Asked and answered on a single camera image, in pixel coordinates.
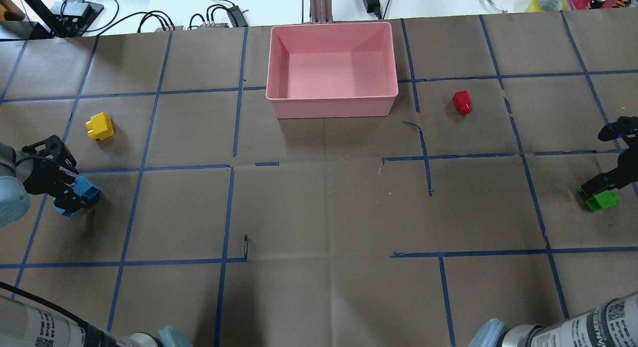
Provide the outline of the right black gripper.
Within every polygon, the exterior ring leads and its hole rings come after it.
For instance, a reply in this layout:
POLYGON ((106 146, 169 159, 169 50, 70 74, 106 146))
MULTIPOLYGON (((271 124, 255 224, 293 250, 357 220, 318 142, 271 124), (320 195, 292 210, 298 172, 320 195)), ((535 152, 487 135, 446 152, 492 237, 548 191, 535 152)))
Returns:
POLYGON ((620 138, 627 149, 618 157, 617 168, 600 173, 583 183, 578 189, 580 197, 594 197, 597 194, 624 187, 621 180, 638 178, 638 118, 619 117, 615 122, 600 129, 597 138, 600 141, 612 141, 620 138))

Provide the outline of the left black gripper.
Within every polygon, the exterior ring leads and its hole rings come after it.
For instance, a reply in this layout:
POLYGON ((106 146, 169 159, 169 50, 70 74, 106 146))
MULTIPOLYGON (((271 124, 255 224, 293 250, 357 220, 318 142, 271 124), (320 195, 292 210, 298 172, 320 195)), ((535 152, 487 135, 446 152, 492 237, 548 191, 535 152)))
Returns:
POLYGON ((31 169, 24 182, 26 192, 54 195, 59 213, 76 213, 98 201, 98 190, 86 191, 86 179, 77 176, 77 161, 59 136, 53 134, 24 146, 20 165, 27 163, 31 163, 31 169))

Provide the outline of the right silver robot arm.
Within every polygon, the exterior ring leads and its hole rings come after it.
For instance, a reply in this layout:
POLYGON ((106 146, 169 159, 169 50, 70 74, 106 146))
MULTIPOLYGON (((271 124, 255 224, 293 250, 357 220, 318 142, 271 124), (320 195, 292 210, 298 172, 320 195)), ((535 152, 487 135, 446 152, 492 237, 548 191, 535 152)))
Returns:
MULTIPOLYGON (((636 117, 619 117, 604 125, 600 141, 623 140, 627 145, 617 166, 600 173, 578 189, 580 198, 592 212, 620 202, 615 190, 637 181, 636 117)), ((609 300, 596 308, 551 325, 517 325, 508 328, 497 319, 488 320, 472 338, 472 347, 635 347, 638 342, 637 293, 609 300)))

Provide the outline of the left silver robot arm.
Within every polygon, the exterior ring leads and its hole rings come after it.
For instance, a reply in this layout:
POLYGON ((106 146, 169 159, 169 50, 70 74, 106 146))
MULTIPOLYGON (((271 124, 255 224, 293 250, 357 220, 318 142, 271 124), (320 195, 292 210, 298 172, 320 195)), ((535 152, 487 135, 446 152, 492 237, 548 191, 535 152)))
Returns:
POLYGON ((30 209, 30 195, 52 197, 55 210, 63 216, 91 208, 102 191, 80 176, 77 161, 59 136, 17 150, 0 145, 1 225, 21 219, 30 209))

